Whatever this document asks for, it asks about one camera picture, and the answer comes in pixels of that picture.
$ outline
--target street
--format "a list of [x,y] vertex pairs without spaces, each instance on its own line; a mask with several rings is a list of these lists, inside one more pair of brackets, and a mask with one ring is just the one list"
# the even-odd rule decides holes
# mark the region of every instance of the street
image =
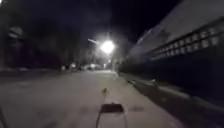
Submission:
[[111,71],[4,83],[0,86],[0,105],[8,128],[94,128],[105,102],[105,88],[106,102],[123,105],[128,128],[183,127],[179,120]]

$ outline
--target sidewalk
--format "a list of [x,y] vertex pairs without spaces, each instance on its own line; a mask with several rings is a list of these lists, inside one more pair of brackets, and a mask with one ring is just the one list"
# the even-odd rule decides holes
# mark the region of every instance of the sidewalk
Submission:
[[14,81],[22,81],[29,79],[42,78],[50,75],[59,74],[57,71],[49,69],[32,69],[32,70],[1,70],[0,83],[8,83]]
[[121,73],[129,83],[190,128],[224,127],[224,109],[198,97],[192,99],[181,88],[156,80]]

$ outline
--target pavement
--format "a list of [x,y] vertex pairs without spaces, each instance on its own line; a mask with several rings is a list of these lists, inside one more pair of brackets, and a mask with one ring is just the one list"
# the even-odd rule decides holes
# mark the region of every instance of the pavement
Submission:
[[140,93],[190,128],[223,128],[224,108],[192,97],[178,86],[121,73]]
[[[106,98],[102,90],[107,88]],[[111,71],[93,71],[0,84],[0,127],[96,128],[101,105],[120,103],[119,115],[102,116],[101,128],[183,128],[177,118]]]

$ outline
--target night sky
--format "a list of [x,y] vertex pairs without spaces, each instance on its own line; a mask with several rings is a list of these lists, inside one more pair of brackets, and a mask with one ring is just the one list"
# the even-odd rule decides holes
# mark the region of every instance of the night sky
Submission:
[[32,19],[71,26],[87,36],[118,30],[132,43],[155,26],[179,0],[23,0]]

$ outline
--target window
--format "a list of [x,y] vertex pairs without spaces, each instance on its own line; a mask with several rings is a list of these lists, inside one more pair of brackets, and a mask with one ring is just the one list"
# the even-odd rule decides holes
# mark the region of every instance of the window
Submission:
[[192,52],[192,47],[190,45],[187,46],[187,52]]
[[216,33],[216,30],[215,30],[215,28],[209,28],[209,34],[210,35],[214,35],[215,33]]
[[212,45],[218,45],[219,43],[219,38],[216,36],[216,37],[212,37],[211,38],[211,42],[212,42]]
[[172,49],[173,49],[173,44],[170,45],[170,50],[172,50]]
[[175,42],[175,43],[174,43],[174,47],[175,47],[175,48],[178,48],[178,42]]
[[223,32],[224,31],[224,24],[223,23],[219,24],[218,29],[219,29],[219,32]]
[[177,55],[179,54],[179,49],[176,49],[176,54],[177,54]]
[[185,53],[185,47],[183,47],[183,48],[180,49],[180,53],[181,54],[184,54]]
[[166,51],[166,48],[163,48],[163,53]]
[[166,52],[166,51],[167,51],[167,48],[165,47],[165,48],[164,48],[164,52]]
[[184,41],[183,40],[181,40],[179,43],[180,43],[180,46],[184,45]]
[[199,44],[198,43],[195,43],[193,45],[193,49],[194,49],[194,51],[197,51],[199,49]]
[[208,40],[202,40],[202,48],[207,48],[209,46]]
[[198,40],[198,35],[194,34],[192,38],[193,38],[193,41],[196,41],[196,40]]
[[208,33],[206,31],[201,32],[201,37],[205,38],[206,36],[208,36]]
[[186,43],[190,43],[191,42],[191,39],[188,37],[186,38]]
[[173,51],[171,51],[171,52],[170,52],[170,55],[171,55],[171,56],[173,56],[173,55],[174,55],[174,52],[173,52]]
[[167,48],[167,51],[169,51],[169,50],[170,50],[170,47],[169,47],[169,46],[166,46],[166,48]]

